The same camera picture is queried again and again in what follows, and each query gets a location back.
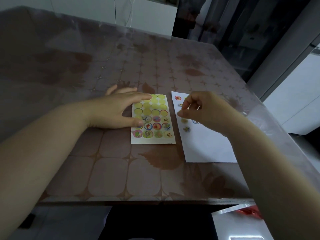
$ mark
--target white paper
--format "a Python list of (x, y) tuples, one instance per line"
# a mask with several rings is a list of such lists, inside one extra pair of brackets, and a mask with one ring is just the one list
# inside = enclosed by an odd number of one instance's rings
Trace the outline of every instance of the white paper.
[(167, 96), (151, 95), (150, 101), (132, 105), (132, 117), (141, 116), (144, 126), (131, 128), (131, 144), (176, 144)]
[(187, 93), (171, 92), (182, 147), (187, 163), (236, 163), (229, 140), (193, 120), (183, 123), (177, 115)]

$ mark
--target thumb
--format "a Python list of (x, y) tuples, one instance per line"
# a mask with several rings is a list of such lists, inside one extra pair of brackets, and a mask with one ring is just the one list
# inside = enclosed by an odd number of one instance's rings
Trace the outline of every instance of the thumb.
[(194, 109), (183, 109), (180, 110), (177, 115), (185, 119), (198, 121), (199, 111)]
[(141, 127), (144, 122), (138, 118), (123, 117), (118, 121), (119, 128), (123, 127)]

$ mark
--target person's left hand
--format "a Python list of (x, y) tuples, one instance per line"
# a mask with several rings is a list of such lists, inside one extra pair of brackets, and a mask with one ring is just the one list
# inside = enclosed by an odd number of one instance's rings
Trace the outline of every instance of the person's left hand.
[(129, 105), (152, 96), (137, 92), (137, 88), (116, 89), (117, 85), (114, 85), (107, 90), (106, 96), (76, 103), (88, 127), (116, 129), (143, 125), (141, 119), (123, 117), (122, 113)]

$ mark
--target table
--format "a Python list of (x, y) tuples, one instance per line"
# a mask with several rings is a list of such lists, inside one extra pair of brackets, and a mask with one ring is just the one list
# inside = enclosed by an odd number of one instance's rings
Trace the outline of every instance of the table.
[(25, 7), (1, 12), (0, 24), (1, 140), (56, 106), (103, 96), (112, 84), (169, 100), (176, 145), (131, 145), (130, 128), (90, 128), (40, 202), (253, 202), (237, 163), (185, 162), (170, 94), (196, 90), (228, 100), (319, 191), (318, 172), (214, 45)]

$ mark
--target person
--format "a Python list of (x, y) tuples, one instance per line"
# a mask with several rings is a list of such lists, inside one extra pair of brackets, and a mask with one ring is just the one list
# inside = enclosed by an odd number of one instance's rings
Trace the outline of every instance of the person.
[[(88, 127), (138, 127), (123, 117), (132, 103), (151, 99), (137, 88), (61, 105), (0, 145), (0, 239), (30, 213), (50, 180)], [(212, 92), (192, 92), (178, 116), (226, 136), (252, 196), (274, 239), (318, 239), (320, 194), (251, 121)]]

